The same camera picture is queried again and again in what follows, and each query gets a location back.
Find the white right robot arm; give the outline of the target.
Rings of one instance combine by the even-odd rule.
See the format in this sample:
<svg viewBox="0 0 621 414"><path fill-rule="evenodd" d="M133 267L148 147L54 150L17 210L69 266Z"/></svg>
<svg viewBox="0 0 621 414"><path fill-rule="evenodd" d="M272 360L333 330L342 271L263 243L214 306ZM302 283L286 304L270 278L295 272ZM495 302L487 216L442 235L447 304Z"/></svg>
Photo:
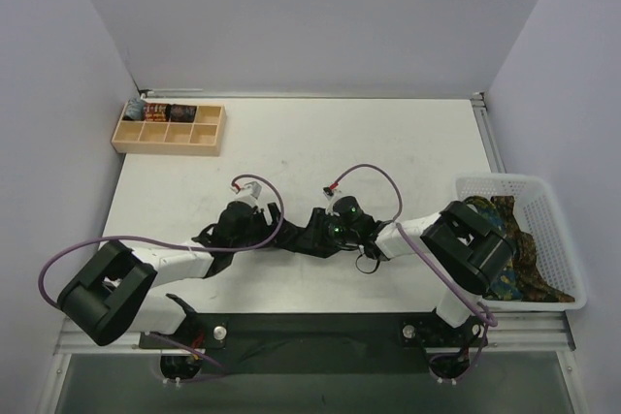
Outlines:
<svg viewBox="0 0 621 414"><path fill-rule="evenodd" d="M344 196L313 211L301 251L329 257L346 250L378 262L418 256L447 288L435 308L430 333L438 344L449 346L463 337L465 321L471 316L487 327L498 325L482 298L516 255L517 246L460 201L438 213L400 222L376 220L355 197Z"/></svg>

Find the dark green tie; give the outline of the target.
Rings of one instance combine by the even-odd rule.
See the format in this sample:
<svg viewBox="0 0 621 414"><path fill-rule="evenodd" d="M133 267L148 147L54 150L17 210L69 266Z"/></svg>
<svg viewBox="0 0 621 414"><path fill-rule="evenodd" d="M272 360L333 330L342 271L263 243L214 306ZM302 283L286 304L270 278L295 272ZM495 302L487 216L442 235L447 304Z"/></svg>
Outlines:
<svg viewBox="0 0 621 414"><path fill-rule="evenodd" d="M323 220L310 220L306 227L299 227L285 221L275 240L276 249L327 259L340 249L326 236Z"/></svg>

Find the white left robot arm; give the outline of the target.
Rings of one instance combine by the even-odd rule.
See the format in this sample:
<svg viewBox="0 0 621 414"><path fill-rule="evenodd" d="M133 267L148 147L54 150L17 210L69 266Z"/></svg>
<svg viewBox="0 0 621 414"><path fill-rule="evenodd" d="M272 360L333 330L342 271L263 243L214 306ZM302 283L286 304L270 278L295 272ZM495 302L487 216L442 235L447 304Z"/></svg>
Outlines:
<svg viewBox="0 0 621 414"><path fill-rule="evenodd" d="M131 248L110 238L62 289L56 306L99 346L131 331L160 333L185 347L196 335L196 311L174 294L158 297L151 290L216 276L237 253L272 245L282 224L277 204L264 210L244 200L229 203L215 224L174 248Z"/></svg>

